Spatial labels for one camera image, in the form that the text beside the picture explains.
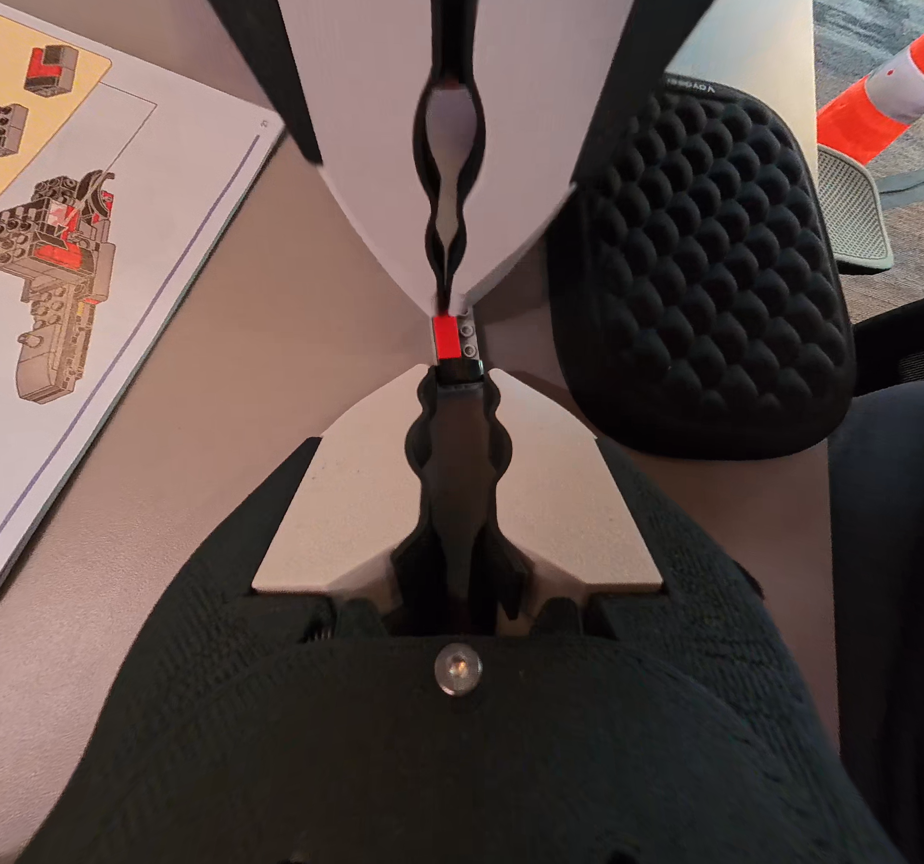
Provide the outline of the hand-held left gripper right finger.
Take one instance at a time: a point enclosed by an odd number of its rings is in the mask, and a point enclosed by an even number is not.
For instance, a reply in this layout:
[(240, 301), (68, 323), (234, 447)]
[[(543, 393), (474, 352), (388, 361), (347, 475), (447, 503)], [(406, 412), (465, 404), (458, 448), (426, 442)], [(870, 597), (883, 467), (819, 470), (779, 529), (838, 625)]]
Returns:
[(495, 410), (511, 443), (496, 517), (503, 544), (526, 566), (517, 610), (537, 616), (551, 598), (652, 594), (664, 580), (595, 434), (568, 410), (500, 369)]

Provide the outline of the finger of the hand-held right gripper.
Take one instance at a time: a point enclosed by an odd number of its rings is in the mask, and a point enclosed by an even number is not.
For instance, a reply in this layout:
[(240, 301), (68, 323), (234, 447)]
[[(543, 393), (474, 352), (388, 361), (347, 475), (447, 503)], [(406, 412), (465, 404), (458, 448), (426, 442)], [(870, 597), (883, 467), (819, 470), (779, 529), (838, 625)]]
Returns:
[(572, 175), (634, 0), (477, 0), (483, 156), (463, 205), (450, 310), (477, 302), (544, 232)]
[(436, 279), (415, 119), (433, 69), (432, 0), (277, 0), (321, 177), (388, 276), (424, 314)]

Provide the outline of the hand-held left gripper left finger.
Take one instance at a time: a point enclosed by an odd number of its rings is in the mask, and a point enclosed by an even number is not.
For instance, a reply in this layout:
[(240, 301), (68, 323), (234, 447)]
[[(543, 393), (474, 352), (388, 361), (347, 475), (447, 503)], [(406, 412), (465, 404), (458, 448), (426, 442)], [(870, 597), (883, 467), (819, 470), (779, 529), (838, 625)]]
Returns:
[(434, 368), (417, 364), (325, 430), (252, 581), (256, 593), (410, 603), (393, 558), (429, 522), (422, 473), (435, 403)]

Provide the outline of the red grey toy brick assembly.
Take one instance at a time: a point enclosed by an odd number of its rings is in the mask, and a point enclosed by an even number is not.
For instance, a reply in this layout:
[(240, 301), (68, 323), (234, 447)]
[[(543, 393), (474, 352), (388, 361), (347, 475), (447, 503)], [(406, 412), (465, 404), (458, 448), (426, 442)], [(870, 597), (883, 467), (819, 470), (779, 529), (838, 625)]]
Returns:
[(479, 389), (484, 379), (484, 367), (471, 308), (465, 308), (455, 316), (434, 316), (432, 332), (437, 385), (445, 391)]

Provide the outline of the grey desk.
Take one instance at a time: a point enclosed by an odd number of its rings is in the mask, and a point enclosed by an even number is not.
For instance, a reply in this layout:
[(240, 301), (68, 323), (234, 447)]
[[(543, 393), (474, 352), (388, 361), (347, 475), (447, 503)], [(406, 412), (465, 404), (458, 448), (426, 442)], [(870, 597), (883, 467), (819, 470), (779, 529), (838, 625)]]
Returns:
[[(2, 0), (260, 107), (206, 0)], [(718, 0), (672, 71), (771, 106), (817, 165), (812, 0)], [(571, 408), (541, 246), (477, 304), (491, 365)], [(125, 655), (198, 544), (307, 437), (423, 362), (421, 311), (286, 138), (2, 587), (1, 840), (71, 777)], [(761, 462), (633, 460), (760, 583), (839, 741), (826, 443)]]

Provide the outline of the open brick instruction booklet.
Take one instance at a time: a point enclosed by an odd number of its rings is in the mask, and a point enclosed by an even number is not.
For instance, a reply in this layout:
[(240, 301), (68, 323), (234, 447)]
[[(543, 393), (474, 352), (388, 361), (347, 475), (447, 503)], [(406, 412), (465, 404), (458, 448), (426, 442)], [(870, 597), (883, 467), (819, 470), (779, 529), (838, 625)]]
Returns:
[(283, 121), (6, 5), (1, 24), (6, 581)]

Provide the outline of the orange white traffic cone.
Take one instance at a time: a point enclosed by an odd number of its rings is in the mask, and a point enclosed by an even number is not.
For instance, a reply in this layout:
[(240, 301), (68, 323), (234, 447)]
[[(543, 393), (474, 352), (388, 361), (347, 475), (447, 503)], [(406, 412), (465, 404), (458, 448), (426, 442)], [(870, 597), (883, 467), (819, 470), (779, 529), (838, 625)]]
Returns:
[(819, 145), (868, 165), (922, 115), (919, 37), (826, 104), (817, 114), (817, 139)]

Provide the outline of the black bumpy wrist rest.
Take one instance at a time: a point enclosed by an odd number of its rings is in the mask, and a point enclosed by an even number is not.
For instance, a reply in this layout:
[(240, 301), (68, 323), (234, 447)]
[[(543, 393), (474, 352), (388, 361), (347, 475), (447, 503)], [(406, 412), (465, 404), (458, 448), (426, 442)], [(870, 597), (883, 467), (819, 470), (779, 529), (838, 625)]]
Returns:
[(755, 97), (665, 75), (545, 249), (565, 384), (613, 441), (764, 460), (845, 418), (856, 355), (817, 191)]

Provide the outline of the grey mesh chair part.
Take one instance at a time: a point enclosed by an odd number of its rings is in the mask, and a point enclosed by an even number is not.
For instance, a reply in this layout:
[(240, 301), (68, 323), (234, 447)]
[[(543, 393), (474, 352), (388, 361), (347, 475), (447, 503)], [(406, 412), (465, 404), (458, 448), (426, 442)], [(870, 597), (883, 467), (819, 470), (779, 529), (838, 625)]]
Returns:
[(867, 169), (820, 143), (817, 193), (839, 272), (875, 275), (892, 269), (880, 195)]

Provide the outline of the person's dark trouser leg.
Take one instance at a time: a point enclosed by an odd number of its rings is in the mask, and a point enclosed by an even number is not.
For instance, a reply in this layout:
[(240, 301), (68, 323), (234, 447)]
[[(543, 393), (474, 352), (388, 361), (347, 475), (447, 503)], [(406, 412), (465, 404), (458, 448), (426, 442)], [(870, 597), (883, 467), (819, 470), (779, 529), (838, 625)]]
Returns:
[(922, 382), (855, 398), (828, 463), (841, 760), (922, 862)]

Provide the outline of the black office chair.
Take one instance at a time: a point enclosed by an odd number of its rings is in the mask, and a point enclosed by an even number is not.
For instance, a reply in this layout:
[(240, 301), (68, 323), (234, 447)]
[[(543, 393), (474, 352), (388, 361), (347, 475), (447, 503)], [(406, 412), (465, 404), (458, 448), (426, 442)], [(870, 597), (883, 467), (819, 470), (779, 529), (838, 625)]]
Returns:
[(853, 338), (854, 396), (923, 380), (923, 300), (855, 324)]

